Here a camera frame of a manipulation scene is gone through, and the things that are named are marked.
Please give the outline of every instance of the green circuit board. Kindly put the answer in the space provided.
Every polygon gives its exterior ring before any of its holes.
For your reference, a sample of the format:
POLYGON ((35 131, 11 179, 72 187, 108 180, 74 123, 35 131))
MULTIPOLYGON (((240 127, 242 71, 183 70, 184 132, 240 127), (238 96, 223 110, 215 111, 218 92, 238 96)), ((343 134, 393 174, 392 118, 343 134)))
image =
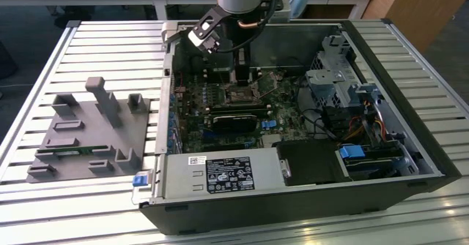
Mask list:
MULTIPOLYGON (((263 136, 278 134, 282 140, 300 140, 308 137, 307 129, 298 110, 296 101, 292 98, 296 86, 290 78, 283 78, 279 70, 263 70, 263 77, 251 87, 235 88, 230 84, 206 84, 203 81, 188 82, 187 92, 180 98, 182 112, 182 139, 183 152, 227 151, 231 149, 263 148, 263 136), (206 114, 206 107, 232 103, 264 104, 271 106, 271 113, 259 116, 256 129, 250 133, 218 135, 211 129, 214 116, 206 114), (263 128, 263 122, 275 120, 276 126, 263 128)), ((243 110, 234 110, 234 114, 248 114, 243 110)))

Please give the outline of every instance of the wooden cabinet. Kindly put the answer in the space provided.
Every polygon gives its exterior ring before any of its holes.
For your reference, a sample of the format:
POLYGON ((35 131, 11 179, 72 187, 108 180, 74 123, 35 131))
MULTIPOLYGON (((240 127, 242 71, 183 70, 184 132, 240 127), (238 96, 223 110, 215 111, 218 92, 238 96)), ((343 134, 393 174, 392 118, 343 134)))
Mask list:
POLYGON ((465 0, 372 0, 364 19, 389 18, 424 52, 465 0))

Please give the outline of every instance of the barcode sticker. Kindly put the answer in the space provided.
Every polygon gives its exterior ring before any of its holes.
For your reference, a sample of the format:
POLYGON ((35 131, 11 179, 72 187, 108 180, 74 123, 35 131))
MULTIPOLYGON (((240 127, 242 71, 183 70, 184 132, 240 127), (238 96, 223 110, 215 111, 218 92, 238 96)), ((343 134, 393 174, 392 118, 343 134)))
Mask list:
POLYGON ((190 165, 206 164, 207 156, 191 156, 190 165))

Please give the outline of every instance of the metal rail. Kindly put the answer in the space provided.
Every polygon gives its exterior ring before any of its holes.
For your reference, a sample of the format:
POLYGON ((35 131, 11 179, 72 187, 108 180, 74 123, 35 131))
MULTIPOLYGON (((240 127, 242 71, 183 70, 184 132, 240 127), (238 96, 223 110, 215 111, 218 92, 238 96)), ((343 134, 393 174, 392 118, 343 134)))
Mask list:
MULTIPOLYGON (((155 163, 163 75, 158 21, 83 22, 67 29, 42 78, 0 147, 2 244, 423 244, 469 237, 469 120, 467 105, 392 25, 355 25, 464 177, 433 193, 411 197, 387 211, 286 224, 163 235, 131 202, 132 177, 26 183, 55 111, 55 94, 91 100, 84 82, 103 76, 116 98, 152 99, 144 167, 155 163)), ((368 81, 371 75, 364 71, 368 81)))

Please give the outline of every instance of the power supply label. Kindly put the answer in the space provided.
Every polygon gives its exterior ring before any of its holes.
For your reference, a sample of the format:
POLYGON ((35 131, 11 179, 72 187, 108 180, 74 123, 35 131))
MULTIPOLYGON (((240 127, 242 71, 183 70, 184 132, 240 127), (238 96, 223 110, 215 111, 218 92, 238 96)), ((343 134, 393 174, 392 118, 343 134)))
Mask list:
POLYGON ((207 160, 206 170, 211 194, 255 189, 250 157, 207 160))

